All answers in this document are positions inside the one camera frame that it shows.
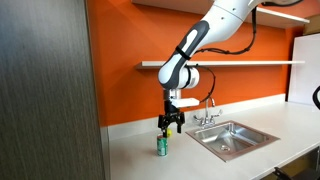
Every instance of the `sink faucet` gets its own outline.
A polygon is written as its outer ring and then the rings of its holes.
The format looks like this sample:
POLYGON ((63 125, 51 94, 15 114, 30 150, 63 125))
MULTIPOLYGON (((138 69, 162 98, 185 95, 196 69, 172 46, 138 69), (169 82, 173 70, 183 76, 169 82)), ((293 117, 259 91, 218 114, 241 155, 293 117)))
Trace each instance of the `sink faucet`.
POLYGON ((209 99, 211 100, 211 105, 212 107, 215 107, 215 103, 214 103, 214 99, 209 97, 208 99, 206 99, 205 101, 205 104, 206 104, 206 108, 205 108, 205 117, 202 117, 202 118, 198 118, 196 115, 193 116, 193 118, 196 120, 196 121, 200 121, 200 126, 202 128, 206 128, 206 127, 211 127, 215 124, 215 121, 214 121, 214 117, 219 117, 221 114, 222 114, 222 110, 220 109, 219 113, 216 114, 216 115, 211 115, 209 117, 209 111, 208 111, 208 101, 209 99))

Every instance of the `can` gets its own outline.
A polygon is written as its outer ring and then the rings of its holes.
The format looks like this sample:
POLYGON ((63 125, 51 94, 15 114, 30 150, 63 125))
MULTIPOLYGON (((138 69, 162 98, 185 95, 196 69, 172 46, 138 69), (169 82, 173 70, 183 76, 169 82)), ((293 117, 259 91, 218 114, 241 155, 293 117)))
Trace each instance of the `can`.
POLYGON ((162 134, 158 134, 157 136, 157 151, 159 156, 166 156, 168 154, 167 138, 163 137, 162 134))

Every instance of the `countertop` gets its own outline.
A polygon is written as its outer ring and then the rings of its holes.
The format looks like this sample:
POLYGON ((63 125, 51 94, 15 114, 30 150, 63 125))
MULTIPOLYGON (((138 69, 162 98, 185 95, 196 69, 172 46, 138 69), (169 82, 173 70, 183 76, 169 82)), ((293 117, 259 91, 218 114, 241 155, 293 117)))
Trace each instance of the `countertop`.
POLYGON ((177 134, 170 128, 168 155, 157 155, 159 131, 112 140, 111 179, 114 180, 248 180, 261 179, 320 145, 320 111, 314 106, 276 103, 215 119, 216 123, 234 120, 274 135, 277 140, 229 162, 224 162, 185 131, 198 128, 187 123, 177 134))

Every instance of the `stainless steel sink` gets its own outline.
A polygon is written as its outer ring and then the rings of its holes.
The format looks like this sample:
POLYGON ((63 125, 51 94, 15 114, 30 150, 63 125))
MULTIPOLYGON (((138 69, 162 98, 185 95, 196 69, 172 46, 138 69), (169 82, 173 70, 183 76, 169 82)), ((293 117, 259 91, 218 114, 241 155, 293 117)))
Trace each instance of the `stainless steel sink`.
POLYGON ((234 121, 186 133, 225 162, 279 139, 234 121))

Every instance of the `cabinet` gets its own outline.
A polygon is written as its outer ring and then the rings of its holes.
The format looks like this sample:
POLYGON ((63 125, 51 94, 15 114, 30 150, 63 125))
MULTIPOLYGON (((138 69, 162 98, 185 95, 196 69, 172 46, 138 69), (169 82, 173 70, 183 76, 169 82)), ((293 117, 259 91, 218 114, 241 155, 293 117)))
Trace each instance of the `cabinet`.
POLYGON ((109 179, 86 14, 81 0, 1 1, 1 180, 109 179))
POLYGON ((288 101, 314 105, 312 94, 320 85, 319 45, 320 34, 295 38, 293 61, 304 59, 306 63, 292 67, 288 101))

